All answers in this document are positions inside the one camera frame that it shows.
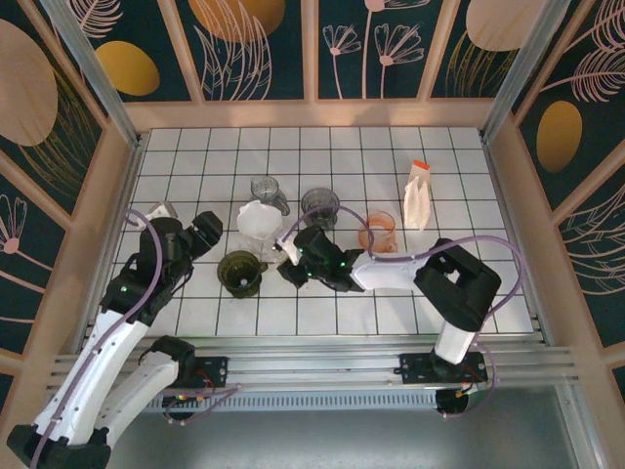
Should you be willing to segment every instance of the dark green wallpaper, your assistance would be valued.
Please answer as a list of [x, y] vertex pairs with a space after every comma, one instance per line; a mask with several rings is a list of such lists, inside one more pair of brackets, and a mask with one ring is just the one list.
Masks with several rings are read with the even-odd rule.
[[552, 208], [625, 138], [625, 16], [598, 0], [521, 123]]
[[614, 373], [616, 385], [621, 391], [621, 398], [623, 398], [623, 402], [625, 403], [625, 366], [619, 366], [618, 368], [615, 368], [612, 372]]
[[0, 349], [21, 354], [64, 230], [0, 176]]
[[206, 100], [304, 98], [299, 0], [243, 1], [249, 14], [232, 0], [193, 0], [195, 11], [189, 0], [176, 6]]
[[[472, 21], [468, 21], [470, 7], [478, 12], [471, 16]], [[519, 52], [520, 38], [531, 29], [539, 7], [533, 0], [462, 0], [432, 98], [494, 98]]]
[[2, 414], [2, 408], [9, 397], [9, 391], [11, 391], [12, 384], [13, 376], [10, 374], [0, 373], [0, 414]]
[[102, 128], [17, 2], [3, 3], [0, 44], [0, 150], [71, 214]]
[[320, 0], [319, 97], [415, 98], [441, 5]]
[[529, 78], [527, 79], [527, 83], [525, 83], [525, 86], [519, 93], [517, 100], [512, 105], [512, 112], [517, 112], [517, 109], [519, 109], [519, 107], [521, 106], [523, 100], [525, 99], [525, 96], [527, 96], [527, 92], [534, 84], [536, 75], [538, 75], [540, 70], [542, 70], [543, 66], [545, 65], [545, 62], [549, 59], [549, 56], [551, 56], [551, 53], [554, 50], [554, 47], [556, 47], [556, 44], [558, 44], [558, 41], [560, 40], [560, 36], [563, 35], [563, 32], [566, 29], [566, 26], [568, 25], [568, 22], [570, 21], [571, 17], [577, 10], [577, 7], [579, 6], [580, 2], [581, 0], [570, 0], [570, 3], [568, 4], [568, 8], [566, 9], [564, 18], [562, 19], [562, 22], [560, 23], [560, 26], [554, 33], [551, 41], [549, 41], [549, 45], [545, 49], [545, 52], [543, 52], [542, 58], [538, 62], [538, 65], [535, 67], [535, 69], [532, 71]]
[[68, 5], [124, 102], [190, 100], [156, 0]]
[[560, 232], [604, 347], [625, 341], [625, 166]]

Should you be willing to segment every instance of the cable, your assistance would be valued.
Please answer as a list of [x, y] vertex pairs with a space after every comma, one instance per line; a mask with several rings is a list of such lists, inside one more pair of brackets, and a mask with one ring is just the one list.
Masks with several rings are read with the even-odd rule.
[[169, 413], [169, 410], [176, 403], [176, 401], [172, 401], [165, 408], [165, 418], [167, 419], [167, 422], [170, 425], [177, 425], [179, 427], [184, 427], [184, 426], [188, 425], [189, 423], [192, 423], [192, 422], [194, 422], [196, 420], [199, 420], [201, 418], [207, 417], [213, 411], [213, 409], [215, 407], [221, 405], [223, 402], [225, 402], [226, 400], [228, 400], [229, 398], [234, 396], [236, 393], [238, 393], [240, 388], [241, 388], [241, 386], [239, 384], [237, 384], [236, 387], [231, 388], [231, 389], [229, 389], [227, 391], [220, 392], [220, 393], [213, 393], [212, 396], [223, 395], [223, 397], [221, 399], [218, 399], [213, 404], [211, 404], [206, 410], [204, 410], [202, 412], [199, 412], [199, 413], [195, 413], [194, 415], [192, 415], [189, 418], [186, 418], [185, 420], [176, 420], [175, 418], [173, 418], [171, 416], [171, 414]]
[[69, 382], [69, 386], [67, 386], [67, 390], [65, 391], [65, 394], [63, 394], [62, 396], [61, 401], [59, 402], [59, 405], [57, 406], [57, 410], [50, 418], [50, 423], [48, 424], [48, 427], [44, 431], [41, 439], [39, 440], [39, 443], [37, 444], [37, 448], [35, 449], [35, 452], [32, 455], [32, 460], [30, 461], [30, 466], [29, 466], [30, 469], [37, 469], [37, 465], [39, 463], [39, 458], [41, 457], [41, 452], [43, 451], [43, 447], [46, 445], [46, 442], [50, 438], [50, 435], [52, 435], [52, 432], [54, 431], [54, 428], [57, 425], [57, 423], [61, 421], [67, 402], [71, 399], [76, 389], [76, 386], [78, 386], [78, 383], [80, 382], [80, 379], [83, 377], [83, 375], [89, 368], [89, 365], [91, 364], [91, 362], [98, 355], [102, 345], [124, 322], [126, 322], [126, 320], [132, 317], [146, 303], [147, 299], [156, 288], [156, 284], [158, 284], [158, 280], [160, 279], [160, 271], [163, 267], [163, 249], [160, 244], [160, 240], [158, 238], [158, 233], [156, 232], [151, 222], [146, 218], [146, 216], [144, 216], [143, 213], [138, 212], [137, 210], [134, 210], [132, 208], [129, 208], [126, 211], [127, 221], [130, 221], [128, 218], [129, 215], [134, 215], [137, 218], [139, 218], [142, 222], [144, 222], [146, 224], [147, 229], [149, 230], [149, 233], [152, 235], [152, 239], [154, 240], [154, 248], [156, 250], [156, 268], [154, 270], [154, 275], [152, 276], [152, 281], [149, 284], [149, 287], [147, 288], [144, 295], [137, 302], [137, 304], [133, 306], [128, 311], [128, 313], [126, 313], [119, 320], [117, 320], [117, 322], [114, 325], [112, 325], [103, 334], [100, 340], [98, 340], [98, 342], [96, 342], [96, 344], [92, 347], [90, 354], [87, 356], [85, 361], [78, 368], [78, 371], [76, 372], [72, 380]]

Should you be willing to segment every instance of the metal frame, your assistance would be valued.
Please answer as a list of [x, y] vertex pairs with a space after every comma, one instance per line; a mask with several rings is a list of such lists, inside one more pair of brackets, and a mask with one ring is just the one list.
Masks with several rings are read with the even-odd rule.
[[483, 139], [488, 145], [494, 140], [510, 109], [521, 93], [532, 71], [540, 62], [558, 26], [562, 22], [570, 0], [546, 1], [538, 20], [527, 35], [527, 40], [515, 57], [504, 82], [497, 92], [483, 126]]
[[79, 353], [82, 349], [85, 330], [89, 327], [89, 321], [92, 320], [98, 312], [100, 300], [104, 295], [107, 280], [107, 275], [104, 271], [112, 263], [115, 245], [118, 239], [117, 234], [121, 231], [124, 223], [124, 212], [130, 202], [135, 184], [137, 183], [137, 176], [144, 159], [146, 145], [147, 134], [142, 134], [139, 144], [128, 155], [123, 173], [125, 176], [121, 182], [119, 195], [114, 202], [112, 220], [104, 235], [104, 244], [98, 256], [97, 269], [87, 292], [88, 301], [84, 306], [86, 314], [80, 316], [79, 323], [76, 325], [74, 335], [69, 345], [69, 350], [75, 353]]
[[83, 34], [74, 14], [69, 9], [68, 2], [39, 0], [39, 3], [91, 83], [110, 118], [119, 128], [124, 140], [131, 148], [136, 148], [139, 144], [138, 132], [130, 120], [119, 94], [111, 85], [108, 75], [96, 57], [96, 52], [91, 43]]

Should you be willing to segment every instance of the yellow oval shape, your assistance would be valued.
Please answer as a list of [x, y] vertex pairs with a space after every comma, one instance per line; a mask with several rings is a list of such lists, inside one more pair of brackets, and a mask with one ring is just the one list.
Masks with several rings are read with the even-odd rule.
[[538, 124], [538, 161], [550, 173], [562, 171], [575, 156], [581, 139], [579, 110], [566, 101], [556, 101], [545, 110]]
[[140, 48], [124, 41], [110, 41], [96, 55], [117, 91], [132, 96], [153, 93], [160, 84], [158, 68]]
[[[202, 26], [214, 36], [228, 42], [241, 42], [243, 35], [244, 23], [239, 2], [250, 20], [256, 18], [259, 21], [267, 36], [282, 23], [284, 0], [188, 0], [193, 14]], [[248, 41], [258, 39], [255, 33], [247, 34]]]

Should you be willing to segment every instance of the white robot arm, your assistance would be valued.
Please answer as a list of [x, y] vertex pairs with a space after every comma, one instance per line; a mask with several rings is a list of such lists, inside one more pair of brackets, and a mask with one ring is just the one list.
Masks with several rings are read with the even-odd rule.
[[308, 227], [278, 246], [289, 254], [278, 271], [301, 287], [318, 279], [337, 291], [401, 288], [421, 291], [437, 308], [444, 322], [434, 353], [451, 365], [460, 363], [486, 320], [501, 278], [460, 246], [416, 259], [401, 254], [371, 258], [362, 249], [342, 251], [317, 227]]

